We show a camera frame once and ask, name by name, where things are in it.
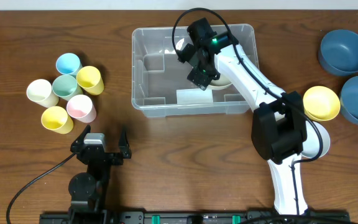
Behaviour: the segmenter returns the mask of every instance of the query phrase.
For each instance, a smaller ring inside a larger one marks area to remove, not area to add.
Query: brown wooden surface
[[[93,132],[104,132],[116,148],[126,126],[132,159],[115,168],[109,208],[162,210],[246,210],[272,207],[267,163],[251,140],[252,113],[147,119],[131,105],[131,34],[138,27],[172,26],[179,11],[0,12],[0,223],[6,207],[28,181],[66,158],[85,124],[66,135],[40,123],[45,108],[29,101],[27,85],[58,76],[55,61],[78,53],[83,65],[103,69],[105,91],[94,97]],[[317,49],[333,29],[358,33],[358,11],[222,11],[229,24],[255,29],[261,71],[286,91],[304,93],[325,85],[339,93],[349,77],[328,75]],[[204,13],[186,16],[188,25]],[[212,24],[216,18],[207,15]],[[358,126],[341,115],[324,122],[331,149],[301,167],[303,191],[315,209],[346,209],[358,222]],[[26,190],[16,201],[13,223],[38,223],[43,211],[65,211],[70,179],[86,167],[76,159]]]

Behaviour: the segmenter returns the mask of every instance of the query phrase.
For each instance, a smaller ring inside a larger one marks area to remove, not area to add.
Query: white wall
[[[0,10],[358,9],[358,0],[0,0]]]

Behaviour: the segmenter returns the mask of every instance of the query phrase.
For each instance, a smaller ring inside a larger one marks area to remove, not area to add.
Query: green cup
[[[81,87],[77,84],[77,80],[71,75],[60,75],[52,84],[54,94],[64,100],[70,100],[73,96],[82,94]]]

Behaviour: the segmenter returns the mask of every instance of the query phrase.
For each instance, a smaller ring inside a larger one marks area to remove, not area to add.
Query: green tape
[[[160,216],[159,215],[152,216],[152,224],[160,224]]]
[[[241,217],[239,215],[233,215],[233,222],[232,224],[238,224],[241,222]]]

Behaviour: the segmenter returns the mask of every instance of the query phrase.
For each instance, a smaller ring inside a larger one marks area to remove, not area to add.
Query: plastic bin
[[[229,26],[251,62],[259,68],[252,26]],[[177,27],[175,31],[175,43],[179,50],[191,43],[186,29]],[[224,26],[212,26],[212,29],[218,34],[226,31]],[[191,66],[178,61],[171,38],[172,27],[138,28],[132,33],[134,108],[141,110],[148,118],[186,114],[239,114],[249,109],[233,85],[224,90],[202,91],[188,81]]]

